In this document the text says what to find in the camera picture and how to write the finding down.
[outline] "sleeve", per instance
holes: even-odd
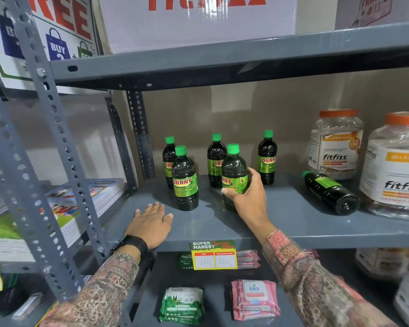
[[[263,253],[305,326],[397,326],[280,230],[267,237]]]
[[[40,327],[117,327],[138,270],[130,255],[114,253],[80,294],[55,306]]]

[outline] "white box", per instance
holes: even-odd
[[[295,33],[297,0],[99,0],[115,54]]]
[[[409,0],[338,0],[335,29],[409,22]]]
[[[29,0],[49,60],[99,54],[91,0]],[[4,0],[0,0],[0,77],[6,88],[35,90]],[[58,87],[64,94],[99,93]]]

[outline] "watch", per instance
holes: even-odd
[[[134,245],[141,252],[141,256],[144,256],[148,251],[147,243],[142,238],[139,238],[137,236],[125,235],[120,239],[120,241],[118,241],[115,246],[111,248],[111,253],[114,253],[124,245]]]

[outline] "bolt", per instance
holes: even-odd
[[[40,76],[41,78],[44,78],[47,76],[47,72],[41,67],[37,69],[37,73],[38,73],[38,76]]]

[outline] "dark bottle with green cap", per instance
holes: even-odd
[[[207,148],[207,174],[211,187],[221,188],[221,167],[227,156],[227,149],[221,143],[221,134],[212,134],[212,141]]]
[[[259,173],[264,185],[271,185],[274,182],[274,169],[276,166],[277,144],[273,140],[273,131],[268,129],[263,131],[264,139],[258,147]]]
[[[303,172],[306,187],[337,214],[352,214],[361,205],[359,197],[322,173]]]
[[[198,206],[198,186],[195,165],[186,156],[186,146],[176,147],[176,159],[171,168],[173,185],[177,196],[177,208],[190,211]]]
[[[167,180],[168,188],[173,189],[173,175],[171,174],[171,167],[173,162],[176,159],[176,146],[175,146],[175,137],[167,136],[165,138],[165,143],[167,146],[164,148],[162,153],[162,159],[164,160],[164,170],[165,170],[165,179]]]
[[[227,145],[227,157],[223,161],[221,175],[223,187],[231,188],[239,194],[244,193],[247,186],[247,163],[239,155],[239,144]],[[225,196],[223,198],[226,209],[235,210],[232,200]]]

